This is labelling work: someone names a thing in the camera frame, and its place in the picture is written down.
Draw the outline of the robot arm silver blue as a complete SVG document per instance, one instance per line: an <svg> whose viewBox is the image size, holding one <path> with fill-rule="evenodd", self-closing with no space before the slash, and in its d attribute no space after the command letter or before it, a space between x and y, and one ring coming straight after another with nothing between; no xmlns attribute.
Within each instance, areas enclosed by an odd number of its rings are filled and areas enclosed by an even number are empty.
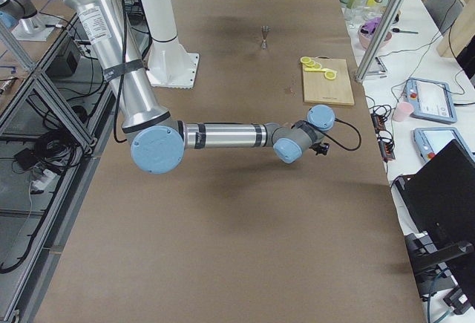
<svg viewBox="0 0 475 323"><path fill-rule="evenodd" d="M144 62L122 0L63 0L72 8L102 67L105 81L124 116L122 130L131 157L145 172L163 174L177 167L186 149L271 147L285 163L312 149L326 154L335 122L326 105L313 107L305 120L286 128L275 123L191 123L173 119L159 104L156 85L194 83L199 56L188 53L177 37L171 0L141 0L152 39Z"/></svg>

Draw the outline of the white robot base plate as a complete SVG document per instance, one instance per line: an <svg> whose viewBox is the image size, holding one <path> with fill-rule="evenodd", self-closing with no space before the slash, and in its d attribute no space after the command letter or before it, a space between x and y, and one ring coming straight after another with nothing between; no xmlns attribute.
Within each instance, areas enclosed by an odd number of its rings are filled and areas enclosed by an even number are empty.
<svg viewBox="0 0 475 323"><path fill-rule="evenodd" d="M177 39L153 41L147 61L147 75L154 87L185 88L194 86L200 54L189 53Z"/></svg>

